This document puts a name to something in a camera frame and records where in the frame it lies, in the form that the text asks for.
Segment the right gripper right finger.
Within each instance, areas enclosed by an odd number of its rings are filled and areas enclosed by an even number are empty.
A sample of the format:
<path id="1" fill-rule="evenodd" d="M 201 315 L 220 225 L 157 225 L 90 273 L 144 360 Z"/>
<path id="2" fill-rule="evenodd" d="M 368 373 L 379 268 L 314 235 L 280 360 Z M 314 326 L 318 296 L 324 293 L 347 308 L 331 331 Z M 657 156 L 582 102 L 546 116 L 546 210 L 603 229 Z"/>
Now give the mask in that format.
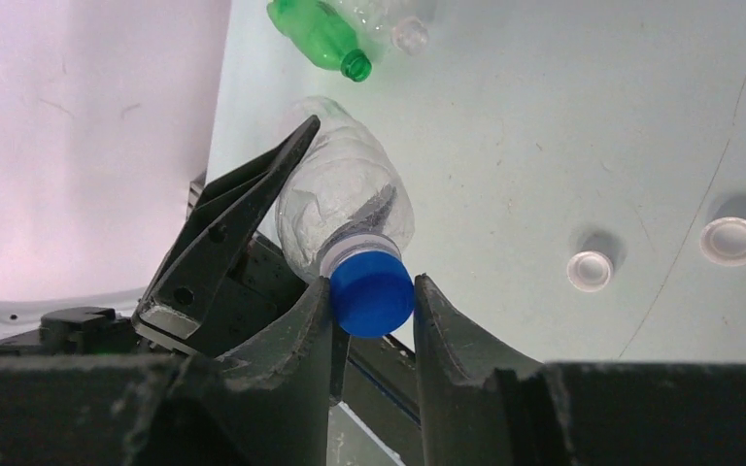
<path id="1" fill-rule="evenodd" d="M 746 465 L 746 364 L 540 363 L 415 280 L 429 465 Z"/>

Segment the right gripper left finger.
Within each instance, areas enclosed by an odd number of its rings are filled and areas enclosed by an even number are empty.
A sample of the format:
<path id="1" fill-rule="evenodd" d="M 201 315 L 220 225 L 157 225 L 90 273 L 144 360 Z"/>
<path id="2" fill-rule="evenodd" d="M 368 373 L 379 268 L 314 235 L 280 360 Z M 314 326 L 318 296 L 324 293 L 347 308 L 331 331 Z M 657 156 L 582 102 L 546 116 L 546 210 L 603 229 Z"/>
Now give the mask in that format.
<path id="1" fill-rule="evenodd" d="M 0 465 L 323 465 L 327 280 L 240 346 L 0 357 Z"/>

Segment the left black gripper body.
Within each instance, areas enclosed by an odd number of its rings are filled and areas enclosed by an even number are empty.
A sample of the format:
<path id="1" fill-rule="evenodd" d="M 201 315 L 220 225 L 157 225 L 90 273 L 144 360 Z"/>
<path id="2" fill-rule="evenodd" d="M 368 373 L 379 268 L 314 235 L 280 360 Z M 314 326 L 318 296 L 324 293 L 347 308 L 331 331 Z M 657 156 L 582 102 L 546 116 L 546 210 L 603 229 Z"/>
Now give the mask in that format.
<path id="1" fill-rule="evenodd" d="M 203 182 L 190 185 L 187 219 Z M 263 369 L 271 382 L 264 401 L 269 411 L 325 416 L 328 407 L 348 399 L 358 413 L 381 421 L 420 422 L 414 355 L 389 336 L 349 336 L 332 318 L 325 296 L 313 296 L 281 250 L 257 230 L 232 277 L 243 303 L 228 330 L 186 345 L 241 371 Z"/>

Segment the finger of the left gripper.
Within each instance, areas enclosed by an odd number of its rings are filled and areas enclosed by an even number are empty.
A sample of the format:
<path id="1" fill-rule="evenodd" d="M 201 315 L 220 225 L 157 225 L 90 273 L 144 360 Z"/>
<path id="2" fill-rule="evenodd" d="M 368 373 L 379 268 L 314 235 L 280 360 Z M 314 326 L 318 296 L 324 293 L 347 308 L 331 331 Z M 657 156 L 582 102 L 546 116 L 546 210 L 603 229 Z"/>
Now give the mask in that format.
<path id="1" fill-rule="evenodd" d="M 243 300 L 232 275 L 258 226 L 321 127 L 307 116 L 281 143 L 208 183 L 133 314 L 154 342 L 226 331 Z"/>

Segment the blue cap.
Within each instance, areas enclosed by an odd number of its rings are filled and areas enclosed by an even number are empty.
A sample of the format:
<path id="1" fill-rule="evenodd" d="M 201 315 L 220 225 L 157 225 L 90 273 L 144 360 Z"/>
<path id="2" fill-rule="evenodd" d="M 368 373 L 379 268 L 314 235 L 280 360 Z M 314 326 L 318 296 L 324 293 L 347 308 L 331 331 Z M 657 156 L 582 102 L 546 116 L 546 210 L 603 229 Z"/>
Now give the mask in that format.
<path id="1" fill-rule="evenodd" d="M 415 310 L 415 290 L 402 261 L 366 251 L 342 261 L 330 274 L 330 304 L 353 337 L 380 338 L 398 329 Z"/>

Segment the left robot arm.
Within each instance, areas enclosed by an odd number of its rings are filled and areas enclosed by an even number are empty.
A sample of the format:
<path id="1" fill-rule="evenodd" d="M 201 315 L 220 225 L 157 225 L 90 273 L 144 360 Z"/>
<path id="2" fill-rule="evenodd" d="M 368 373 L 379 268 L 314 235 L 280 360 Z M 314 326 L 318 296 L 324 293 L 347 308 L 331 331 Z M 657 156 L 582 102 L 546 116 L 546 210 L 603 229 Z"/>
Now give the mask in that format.
<path id="1" fill-rule="evenodd" d="M 204 186 L 139 309 L 0 305 L 30 330 L 0 355 L 130 352 L 144 342 L 218 357 L 286 313 L 304 287 L 330 281 L 336 342 L 380 339 L 414 309 L 402 254 L 414 233 L 407 190 L 384 148 L 349 116 L 318 112 L 296 165 L 266 153 Z"/>

